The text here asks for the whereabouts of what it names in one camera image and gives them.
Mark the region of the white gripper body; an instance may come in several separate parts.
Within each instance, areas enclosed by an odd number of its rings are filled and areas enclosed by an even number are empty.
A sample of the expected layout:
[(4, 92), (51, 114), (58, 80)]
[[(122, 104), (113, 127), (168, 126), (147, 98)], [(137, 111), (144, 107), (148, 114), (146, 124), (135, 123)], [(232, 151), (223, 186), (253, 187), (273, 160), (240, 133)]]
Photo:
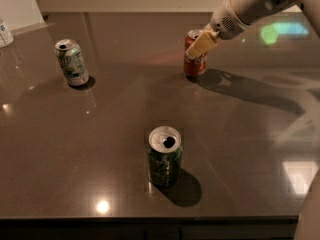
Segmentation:
[(249, 28), (236, 13), (233, 0), (224, 0), (212, 13), (205, 30), (212, 31), (222, 40), (234, 39)]

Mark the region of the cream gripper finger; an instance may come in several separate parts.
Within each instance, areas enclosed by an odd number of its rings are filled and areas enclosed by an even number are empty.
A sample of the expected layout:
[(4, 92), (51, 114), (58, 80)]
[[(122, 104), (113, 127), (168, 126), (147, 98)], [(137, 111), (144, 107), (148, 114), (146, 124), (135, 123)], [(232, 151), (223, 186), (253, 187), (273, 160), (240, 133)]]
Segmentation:
[(188, 33), (192, 43), (185, 54), (188, 58), (197, 58), (217, 46), (218, 33), (213, 30), (191, 30)]

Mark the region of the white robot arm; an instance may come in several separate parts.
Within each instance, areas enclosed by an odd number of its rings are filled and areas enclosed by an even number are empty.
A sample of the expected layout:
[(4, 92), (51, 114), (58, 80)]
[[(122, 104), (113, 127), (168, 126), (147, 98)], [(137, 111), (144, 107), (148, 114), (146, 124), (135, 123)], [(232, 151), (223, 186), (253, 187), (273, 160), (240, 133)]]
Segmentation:
[(199, 57), (213, 49), (219, 39), (233, 39), (260, 19), (293, 6), (302, 11), (320, 36), (320, 0), (224, 0), (185, 54), (190, 59)]

